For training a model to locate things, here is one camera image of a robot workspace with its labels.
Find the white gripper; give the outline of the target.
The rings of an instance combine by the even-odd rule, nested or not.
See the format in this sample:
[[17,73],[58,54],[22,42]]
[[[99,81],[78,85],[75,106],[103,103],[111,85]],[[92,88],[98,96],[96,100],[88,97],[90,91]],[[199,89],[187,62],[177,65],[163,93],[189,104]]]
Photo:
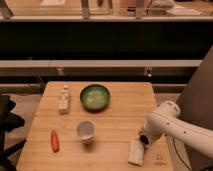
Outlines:
[[159,140],[163,133],[154,128],[154,126],[148,121],[145,120],[139,130],[139,140],[145,146],[151,146],[154,142]]

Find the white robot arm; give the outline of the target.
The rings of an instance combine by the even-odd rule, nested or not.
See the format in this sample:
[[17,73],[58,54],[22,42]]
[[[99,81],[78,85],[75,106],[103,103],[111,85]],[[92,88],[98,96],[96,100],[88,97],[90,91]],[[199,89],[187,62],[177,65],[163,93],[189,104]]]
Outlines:
[[172,101],[164,101],[147,115],[139,133],[139,140],[145,146],[167,134],[198,152],[213,158],[213,131],[178,118],[179,106]]

